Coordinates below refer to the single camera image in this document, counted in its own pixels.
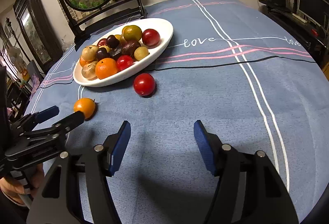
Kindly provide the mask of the person left hand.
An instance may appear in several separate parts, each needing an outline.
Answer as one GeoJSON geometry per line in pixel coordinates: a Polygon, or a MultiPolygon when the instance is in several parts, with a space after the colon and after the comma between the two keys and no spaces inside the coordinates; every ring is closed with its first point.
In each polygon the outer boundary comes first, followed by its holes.
{"type": "MultiPolygon", "coordinates": [[[[40,187],[40,184],[44,179],[44,175],[45,174],[44,174],[43,164],[42,163],[38,164],[36,166],[36,172],[30,179],[30,183],[34,187],[34,189],[31,191],[32,197],[36,195],[40,187]]],[[[1,179],[1,191],[14,204],[18,206],[26,207],[26,204],[20,198],[20,195],[25,195],[25,192],[23,185],[19,181],[11,177],[3,177],[1,179]]]]}

